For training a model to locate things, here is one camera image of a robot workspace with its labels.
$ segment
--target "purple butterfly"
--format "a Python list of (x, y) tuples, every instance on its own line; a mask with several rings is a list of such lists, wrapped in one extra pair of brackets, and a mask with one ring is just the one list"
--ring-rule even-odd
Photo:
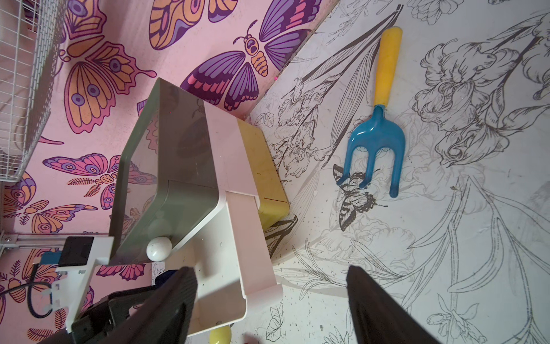
[[(84, 197), (92, 197), (99, 193), (102, 184), (107, 184), (101, 193), (101, 208), (108, 210), (113, 207), (114, 191), (120, 155), (115, 155), (110, 161), (103, 154), (92, 153), (73, 159), (70, 157), (56, 156), (45, 159), (42, 163), (49, 168), (65, 173), (93, 178), (74, 178), (67, 185), (92, 185)], [(128, 183), (131, 184), (156, 184), (157, 177), (141, 172), (135, 164), (130, 163)]]
[(319, 12), (320, 3), (321, 0), (273, 0), (260, 28), (260, 42), (273, 39), (264, 45), (265, 54), (260, 50), (258, 40), (249, 34), (257, 22), (254, 20), (246, 36), (237, 37), (233, 41), (235, 44), (240, 39), (244, 40), (245, 51), (250, 55), (252, 65), (249, 62), (244, 63), (246, 54), (243, 51), (228, 51), (195, 68), (180, 87), (211, 104), (218, 105), (229, 86), (223, 103), (223, 107), (228, 111), (238, 108), (244, 101), (258, 98), (258, 83), (254, 69), (259, 75), (267, 76), (267, 55), (275, 67), (282, 70), (305, 41), (310, 30), (300, 29), (276, 36), (297, 25), (313, 21)]

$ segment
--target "blue fork head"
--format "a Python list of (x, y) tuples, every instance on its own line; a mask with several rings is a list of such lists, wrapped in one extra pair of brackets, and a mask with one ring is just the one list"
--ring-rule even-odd
[(368, 151), (368, 162), (365, 179), (359, 184), (359, 187), (366, 188), (372, 180), (376, 153), (382, 148), (390, 148), (395, 154), (395, 160), (393, 162), (392, 184), (389, 188), (389, 195), (395, 198), (399, 193), (399, 179), (401, 178), (401, 167), (405, 155), (405, 134), (397, 124), (384, 118), (384, 110), (383, 105), (375, 106), (371, 119), (359, 124), (351, 133), (345, 157), (344, 174), (336, 184), (342, 185), (349, 178), (353, 152), (358, 147), (363, 147)]

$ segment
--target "gray translucent lid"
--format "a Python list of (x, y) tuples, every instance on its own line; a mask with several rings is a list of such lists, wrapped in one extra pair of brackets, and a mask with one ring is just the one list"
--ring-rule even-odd
[(204, 102), (157, 79), (118, 168), (109, 265), (149, 262), (153, 238), (183, 239), (217, 205)]

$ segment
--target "black cable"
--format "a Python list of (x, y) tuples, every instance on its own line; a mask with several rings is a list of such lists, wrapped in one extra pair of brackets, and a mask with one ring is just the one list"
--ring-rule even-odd
[(20, 286), (16, 286), (16, 287), (4, 290), (3, 292), (0, 292), (0, 297), (6, 295), (7, 293), (11, 293), (13, 291), (23, 289), (23, 288), (27, 288), (27, 287), (30, 287), (30, 286), (46, 286), (48, 288), (52, 287), (48, 282), (40, 282), (40, 281), (33, 282), (33, 283), (29, 282), (29, 283), (22, 284)]
[[(31, 283), (40, 283), (40, 284), (45, 285), (45, 286), (47, 286), (48, 288), (51, 289), (52, 286), (47, 282), (35, 282), (34, 281), (34, 278), (36, 276), (36, 271), (38, 271), (38, 264), (34, 264), (32, 266), (30, 282), (27, 283), (26, 285), (29, 285)], [(38, 319), (42, 319), (42, 318), (45, 318), (48, 315), (50, 315), (52, 313), (51, 309), (46, 314), (38, 314), (38, 313), (35, 312), (34, 308), (32, 307), (31, 291), (32, 291), (32, 287), (30, 287), (29, 291), (27, 291), (27, 307), (29, 308), (29, 312), (31, 313), (31, 315), (34, 316), (35, 318), (38, 318)]]

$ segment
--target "garden hand fork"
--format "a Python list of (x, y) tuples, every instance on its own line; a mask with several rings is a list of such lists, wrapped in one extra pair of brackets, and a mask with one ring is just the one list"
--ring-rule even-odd
[(390, 148), (395, 154), (395, 160), (389, 195), (395, 198), (399, 193), (399, 179), (405, 155), (405, 134), (397, 124), (384, 118), (384, 112), (388, 105), (389, 92), (392, 89), (402, 35), (403, 31), (398, 27), (389, 28), (382, 33), (376, 69), (375, 107), (371, 119), (359, 124), (351, 133), (345, 157), (344, 173), (342, 178), (336, 182), (337, 185), (342, 185), (349, 178), (351, 159), (356, 148), (363, 147), (368, 151), (367, 171), (365, 180), (359, 184), (360, 188), (365, 188), (372, 180), (378, 150)]

